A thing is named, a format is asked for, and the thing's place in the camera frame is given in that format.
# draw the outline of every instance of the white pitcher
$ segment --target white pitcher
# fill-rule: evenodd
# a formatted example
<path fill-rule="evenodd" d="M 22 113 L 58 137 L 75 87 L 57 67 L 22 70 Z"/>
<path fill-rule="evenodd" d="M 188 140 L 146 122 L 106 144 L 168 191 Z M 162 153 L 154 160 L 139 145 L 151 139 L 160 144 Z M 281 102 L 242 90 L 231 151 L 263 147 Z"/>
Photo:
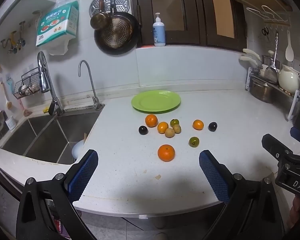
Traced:
<path fill-rule="evenodd" d="M 292 67 L 282 64 L 282 70 L 279 73 L 279 85 L 287 92 L 294 94 L 300 89 L 300 72 Z"/>

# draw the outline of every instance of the white countertop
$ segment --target white countertop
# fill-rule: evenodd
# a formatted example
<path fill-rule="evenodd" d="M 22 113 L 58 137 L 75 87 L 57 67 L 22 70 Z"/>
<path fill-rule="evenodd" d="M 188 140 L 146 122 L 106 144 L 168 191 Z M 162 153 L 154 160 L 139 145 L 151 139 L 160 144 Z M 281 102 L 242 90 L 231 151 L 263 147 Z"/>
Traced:
<path fill-rule="evenodd" d="M 218 202 L 199 166 L 201 151 L 210 150 L 232 173 L 251 180 L 277 172 L 277 161 L 261 145 L 266 133 L 300 154 L 300 143 L 290 136 L 292 123 L 273 105 L 247 91 L 184 92 L 180 96 L 176 110 L 157 115 L 159 122 L 179 119 L 182 131 L 173 138 L 159 134 L 156 127 L 140 135 L 138 128 L 145 125 L 147 114 L 132 108 L 132 97 L 104 101 L 106 106 L 80 155 L 96 150 L 98 167 L 80 200 L 73 203 L 75 208 L 124 217 L 197 210 Z M 203 130 L 192 128 L 195 119 L 204 122 Z M 208 130 L 210 122 L 217 122 L 215 132 Z M 197 148 L 188 145 L 192 136 L 200 139 Z M 171 162 L 158 158 L 162 144 L 174 147 L 176 156 Z M 69 167 L 0 149 L 0 168 L 22 184 L 29 177 L 52 179 Z"/>

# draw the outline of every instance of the scissors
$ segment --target scissors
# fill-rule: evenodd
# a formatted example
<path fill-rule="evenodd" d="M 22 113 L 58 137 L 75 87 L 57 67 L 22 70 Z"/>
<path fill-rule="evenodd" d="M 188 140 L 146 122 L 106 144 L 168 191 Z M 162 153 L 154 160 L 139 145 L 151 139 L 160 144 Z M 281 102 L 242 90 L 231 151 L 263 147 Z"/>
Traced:
<path fill-rule="evenodd" d="M 262 34 L 263 34 L 264 36 L 267 37 L 268 41 L 270 42 L 269 37 L 268 37 L 268 35 L 269 35 L 269 29 L 268 29 L 267 27 L 264 27 L 264 28 L 261 30 L 261 32 L 262 32 Z"/>

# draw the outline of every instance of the hand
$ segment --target hand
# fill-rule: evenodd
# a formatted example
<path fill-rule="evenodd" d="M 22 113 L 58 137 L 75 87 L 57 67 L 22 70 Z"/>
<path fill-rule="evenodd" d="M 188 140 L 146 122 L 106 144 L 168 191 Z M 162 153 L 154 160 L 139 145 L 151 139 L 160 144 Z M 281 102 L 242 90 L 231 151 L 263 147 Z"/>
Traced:
<path fill-rule="evenodd" d="M 300 217 L 300 198 L 295 196 L 292 202 L 292 207 L 287 221 L 288 227 L 292 228 L 298 222 Z"/>

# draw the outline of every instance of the blue bottle label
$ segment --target blue bottle label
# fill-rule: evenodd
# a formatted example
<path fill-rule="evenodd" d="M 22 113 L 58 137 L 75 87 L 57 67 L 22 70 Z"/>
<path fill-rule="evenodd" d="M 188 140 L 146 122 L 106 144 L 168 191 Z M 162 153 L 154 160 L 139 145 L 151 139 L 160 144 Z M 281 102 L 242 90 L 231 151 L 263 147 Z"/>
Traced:
<path fill-rule="evenodd" d="M 153 38 L 154 38 L 154 43 L 166 43 L 164 26 L 153 27 Z"/>

